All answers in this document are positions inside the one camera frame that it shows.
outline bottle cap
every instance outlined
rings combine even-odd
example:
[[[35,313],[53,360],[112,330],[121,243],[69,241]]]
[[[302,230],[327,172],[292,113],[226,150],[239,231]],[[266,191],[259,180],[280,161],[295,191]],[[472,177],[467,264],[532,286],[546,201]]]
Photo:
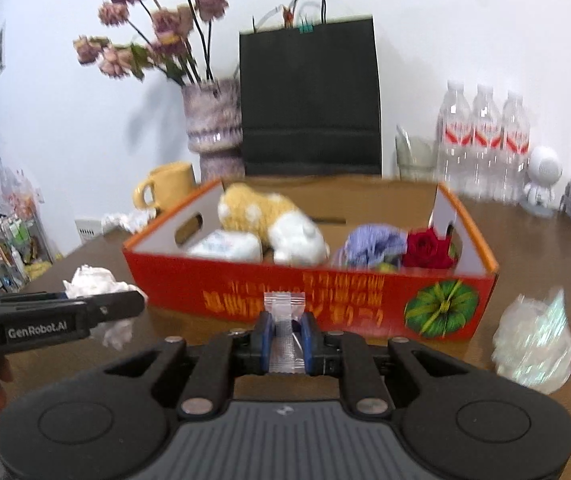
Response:
[[[523,96],[519,92],[512,92],[511,90],[507,92],[508,101],[516,101],[520,105],[523,104]]]
[[[494,87],[490,85],[477,85],[477,90],[480,94],[492,95],[494,93]]]
[[[454,81],[452,79],[448,79],[447,89],[454,90],[456,92],[463,92],[463,83],[460,81]]]

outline green melon graphic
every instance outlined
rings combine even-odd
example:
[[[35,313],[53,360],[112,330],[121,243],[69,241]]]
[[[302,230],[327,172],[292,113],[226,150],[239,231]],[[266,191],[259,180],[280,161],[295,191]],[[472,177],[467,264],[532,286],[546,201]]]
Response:
[[[405,323],[421,337],[445,337],[469,323],[478,305],[478,292],[461,280],[439,282],[408,301]]]

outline red rose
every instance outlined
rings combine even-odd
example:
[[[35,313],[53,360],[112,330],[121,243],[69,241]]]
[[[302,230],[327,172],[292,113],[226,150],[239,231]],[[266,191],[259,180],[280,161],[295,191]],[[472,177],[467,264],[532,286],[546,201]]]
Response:
[[[404,267],[450,269],[456,263],[450,257],[451,237],[439,239],[430,227],[408,234],[408,251],[403,255]]]

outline bottle label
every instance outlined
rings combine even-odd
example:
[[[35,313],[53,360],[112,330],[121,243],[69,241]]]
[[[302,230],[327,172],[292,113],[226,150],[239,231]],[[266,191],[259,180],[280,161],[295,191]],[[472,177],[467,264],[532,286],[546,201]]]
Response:
[[[446,144],[459,144],[460,146],[470,144],[472,142],[472,130],[469,124],[462,121],[445,123],[443,142]]]
[[[508,130],[505,132],[505,146],[512,153],[524,155],[530,149],[530,135],[518,129]]]
[[[474,128],[474,145],[487,148],[500,148],[501,129],[490,123],[477,125]]]

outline wall outlet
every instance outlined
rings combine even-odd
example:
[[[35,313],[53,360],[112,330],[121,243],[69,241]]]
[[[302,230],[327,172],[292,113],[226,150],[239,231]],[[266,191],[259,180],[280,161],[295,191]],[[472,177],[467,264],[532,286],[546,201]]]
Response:
[[[77,218],[74,223],[76,224],[78,236],[81,238],[81,243],[85,243],[88,240],[103,234],[101,220],[93,218]]]

